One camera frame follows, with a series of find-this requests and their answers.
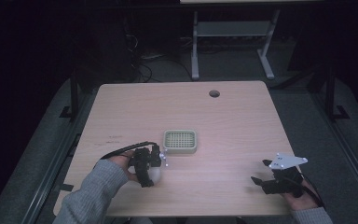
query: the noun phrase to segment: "hand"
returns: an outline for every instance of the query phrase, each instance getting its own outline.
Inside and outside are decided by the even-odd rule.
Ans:
[[[132,150],[126,151],[124,153],[121,153],[118,156],[113,156],[113,157],[109,158],[108,160],[114,162],[119,167],[121,167],[121,169],[123,169],[124,173],[126,174],[126,176],[128,177],[129,180],[139,182],[138,177],[136,177],[135,174],[132,174],[129,171],[129,160],[130,160],[130,158],[132,158],[133,153],[134,153],[134,151],[132,151]]]
[[[302,185],[310,189],[315,195],[318,195],[316,190],[307,181],[303,180]],[[294,211],[318,207],[318,204],[312,199],[312,197],[310,197],[307,192],[304,192],[303,195],[301,195],[299,198],[295,198],[292,193],[283,193],[281,195],[289,203],[289,206]]]

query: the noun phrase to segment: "hole in table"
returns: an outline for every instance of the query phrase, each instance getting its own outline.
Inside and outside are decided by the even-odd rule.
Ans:
[[[220,92],[219,91],[210,91],[209,95],[212,96],[213,98],[216,98],[216,97],[220,96]]]

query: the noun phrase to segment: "gray sleeve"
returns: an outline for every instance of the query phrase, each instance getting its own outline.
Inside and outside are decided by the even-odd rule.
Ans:
[[[102,223],[112,198],[127,181],[127,176],[117,164],[98,161],[80,189],[62,200],[54,223]]]
[[[299,224],[333,224],[330,216],[322,207],[292,211],[292,215]]]

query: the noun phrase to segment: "table top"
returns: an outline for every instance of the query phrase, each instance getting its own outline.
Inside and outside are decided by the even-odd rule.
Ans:
[[[219,91],[211,97],[210,91]],[[194,130],[195,154],[169,155],[151,188],[124,185],[107,210],[114,217],[264,216],[288,214],[280,195],[266,195],[251,176],[270,180],[262,160],[293,155],[261,81],[102,85],[64,184],[79,189],[96,161],[140,143],[162,148],[166,130]],[[61,191],[54,213],[61,208]]]

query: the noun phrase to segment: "mesh basket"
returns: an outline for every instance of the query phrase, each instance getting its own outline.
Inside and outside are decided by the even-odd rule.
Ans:
[[[195,153],[196,133],[191,130],[168,130],[164,133],[163,146],[171,154]]]

